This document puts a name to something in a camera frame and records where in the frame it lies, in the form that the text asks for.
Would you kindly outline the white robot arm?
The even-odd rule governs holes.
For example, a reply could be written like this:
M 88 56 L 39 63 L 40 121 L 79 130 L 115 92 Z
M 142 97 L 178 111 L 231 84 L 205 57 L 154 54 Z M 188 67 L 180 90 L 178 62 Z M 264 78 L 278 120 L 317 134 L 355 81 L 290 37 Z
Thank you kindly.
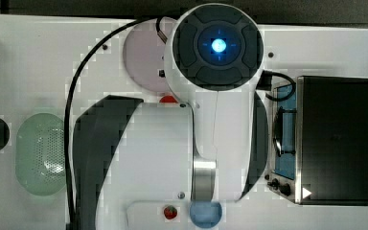
M 247 230 L 267 162 L 263 62 L 245 12 L 209 3 L 183 13 L 164 53 L 175 103 L 111 95 L 77 119 L 70 230 Z

